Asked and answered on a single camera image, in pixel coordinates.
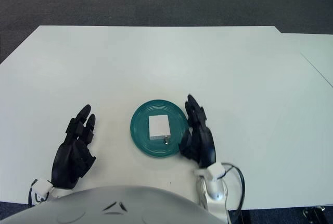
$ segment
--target small white box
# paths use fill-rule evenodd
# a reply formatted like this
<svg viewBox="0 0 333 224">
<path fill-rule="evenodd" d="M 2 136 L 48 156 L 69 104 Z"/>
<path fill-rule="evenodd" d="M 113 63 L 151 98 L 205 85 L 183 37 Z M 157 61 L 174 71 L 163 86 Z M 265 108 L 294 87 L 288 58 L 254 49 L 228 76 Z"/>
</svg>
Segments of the small white box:
<svg viewBox="0 0 333 224">
<path fill-rule="evenodd" d="M 149 116 L 149 139 L 170 138 L 170 127 L 168 115 Z"/>
</svg>

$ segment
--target green plate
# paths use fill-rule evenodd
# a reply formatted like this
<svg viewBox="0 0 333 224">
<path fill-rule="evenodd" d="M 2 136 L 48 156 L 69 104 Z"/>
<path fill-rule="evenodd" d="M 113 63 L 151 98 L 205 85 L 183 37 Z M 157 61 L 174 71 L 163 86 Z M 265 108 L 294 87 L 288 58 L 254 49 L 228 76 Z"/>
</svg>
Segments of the green plate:
<svg viewBox="0 0 333 224">
<path fill-rule="evenodd" d="M 149 139 L 149 116 L 168 115 L 170 134 L 169 144 L 164 139 Z M 185 131 L 188 129 L 186 117 L 175 104 L 165 100 L 153 100 L 142 104 L 131 120 L 131 136 L 135 145 L 146 155 L 153 157 L 168 157 L 179 151 Z"/>
</svg>

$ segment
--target white table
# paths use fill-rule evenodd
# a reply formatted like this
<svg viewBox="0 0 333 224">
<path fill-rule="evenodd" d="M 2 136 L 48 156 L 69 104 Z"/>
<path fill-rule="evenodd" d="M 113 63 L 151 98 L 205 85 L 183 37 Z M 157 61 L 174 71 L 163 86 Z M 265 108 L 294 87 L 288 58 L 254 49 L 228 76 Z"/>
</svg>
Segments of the white table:
<svg viewBox="0 0 333 224">
<path fill-rule="evenodd" d="M 283 38 L 333 86 L 333 35 L 284 33 Z"/>
<path fill-rule="evenodd" d="M 50 179 L 68 121 L 87 103 L 97 157 L 75 190 L 149 185 L 197 201 L 196 168 L 180 154 L 144 155 L 130 120 L 165 99 L 205 108 L 217 159 L 238 165 L 244 209 L 331 204 L 333 89 L 274 27 L 38 27 L 0 65 L 0 200 L 26 203 Z M 226 178 L 227 207 L 240 183 Z"/>
</svg>

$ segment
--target black cable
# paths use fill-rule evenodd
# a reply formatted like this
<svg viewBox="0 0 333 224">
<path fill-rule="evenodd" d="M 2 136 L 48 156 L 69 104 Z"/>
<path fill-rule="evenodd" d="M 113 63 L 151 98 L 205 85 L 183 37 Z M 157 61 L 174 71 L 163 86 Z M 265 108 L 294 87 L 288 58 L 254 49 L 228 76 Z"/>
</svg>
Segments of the black cable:
<svg viewBox="0 0 333 224">
<path fill-rule="evenodd" d="M 32 185 L 35 184 L 37 179 L 35 179 L 32 184 L 30 185 L 30 190 L 29 190 L 29 195 L 28 195 L 28 207 L 33 207 L 32 206 L 32 199 L 31 199 L 31 192 L 32 192 Z"/>
<path fill-rule="evenodd" d="M 220 178 L 224 177 L 230 170 L 232 170 L 233 168 L 237 170 L 238 174 L 239 174 L 239 178 L 240 178 L 240 182 L 241 182 L 241 197 L 240 197 L 240 201 L 239 201 L 239 205 L 238 208 L 233 212 L 231 219 L 232 222 L 236 221 L 239 214 L 241 213 L 241 208 L 243 207 L 243 202 L 244 202 L 244 197 L 245 197 L 245 180 L 244 180 L 244 176 L 242 174 L 242 172 L 240 171 L 240 169 L 238 167 L 236 167 L 235 165 L 231 164 L 231 163 L 221 163 L 222 165 L 229 165 L 230 168 L 228 168 L 224 175 L 222 175 Z"/>
</svg>

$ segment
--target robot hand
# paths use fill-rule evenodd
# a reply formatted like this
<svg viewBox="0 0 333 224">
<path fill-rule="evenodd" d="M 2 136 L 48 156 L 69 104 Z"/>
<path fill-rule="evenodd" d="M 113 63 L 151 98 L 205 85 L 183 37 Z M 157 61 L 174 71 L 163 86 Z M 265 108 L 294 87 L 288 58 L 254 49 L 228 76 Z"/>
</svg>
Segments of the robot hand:
<svg viewBox="0 0 333 224">
<path fill-rule="evenodd" d="M 72 189 L 79 177 L 83 177 L 93 165 L 93 157 L 87 147 L 93 139 L 95 115 L 91 114 L 86 125 L 85 121 L 91 106 L 86 105 L 75 118 L 72 118 L 66 130 L 65 141 L 59 146 L 52 166 L 54 187 Z"/>
<path fill-rule="evenodd" d="M 187 130 L 179 144 L 179 151 L 188 159 L 195 160 L 200 168 L 207 168 L 216 162 L 215 146 L 212 133 L 206 126 L 206 115 L 193 96 L 188 95 L 185 102 L 188 114 L 188 125 L 192 134 Z"/>
</svg>

